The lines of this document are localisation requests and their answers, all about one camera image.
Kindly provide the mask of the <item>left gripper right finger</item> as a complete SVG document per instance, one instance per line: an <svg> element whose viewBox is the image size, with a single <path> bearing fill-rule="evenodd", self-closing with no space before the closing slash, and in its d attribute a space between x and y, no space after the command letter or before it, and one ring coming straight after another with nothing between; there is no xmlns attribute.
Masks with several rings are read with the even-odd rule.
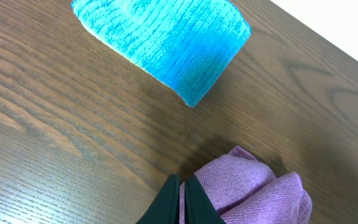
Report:
<svg viewBox="0 0 358 224"><path fill-rule="evenodd" d="M185 223L226 224L195 175L185 181Z"/></svg>

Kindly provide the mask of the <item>purple cloth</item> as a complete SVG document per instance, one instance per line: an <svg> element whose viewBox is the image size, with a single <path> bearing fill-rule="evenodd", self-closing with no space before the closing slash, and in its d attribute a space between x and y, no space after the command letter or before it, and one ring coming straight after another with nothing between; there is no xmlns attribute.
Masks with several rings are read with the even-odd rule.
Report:
<svg viewBox="0 0 358 224"><path fill-rule="evenodd" d="M226 223L307 224L313 204L296 172L277 177L236 146L195 172Z"/></svg>

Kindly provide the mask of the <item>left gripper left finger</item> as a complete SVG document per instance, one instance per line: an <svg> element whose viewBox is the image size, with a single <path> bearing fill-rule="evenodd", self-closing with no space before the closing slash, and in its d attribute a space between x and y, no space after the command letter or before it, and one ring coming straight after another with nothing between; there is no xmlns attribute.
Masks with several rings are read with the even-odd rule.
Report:
<svg viewBox="0 0 358 224"><path fill-rule="evenodd" d="M180 213L180 178L171 174L149 208L136 224L178 224Z"/></svg>

